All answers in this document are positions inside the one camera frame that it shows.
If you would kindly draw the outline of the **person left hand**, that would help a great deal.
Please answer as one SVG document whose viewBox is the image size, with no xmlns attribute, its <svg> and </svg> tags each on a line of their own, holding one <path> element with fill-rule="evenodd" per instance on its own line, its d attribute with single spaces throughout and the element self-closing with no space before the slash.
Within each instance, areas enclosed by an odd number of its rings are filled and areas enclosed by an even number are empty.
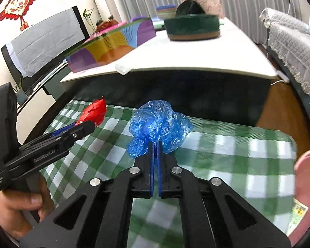
<svg viewBox="0 0 310 248">
<path fill-rule="evenodd" d="M 12 238 L 19 241 L 32 229 L 22 213 L 36 211 L 39 220 L 44 220 L 55 208 L 45 178 L 39 176 L 39 193 L 24 193 L 16 190 L 0 191 L 0 226 Z"/>
</svg>

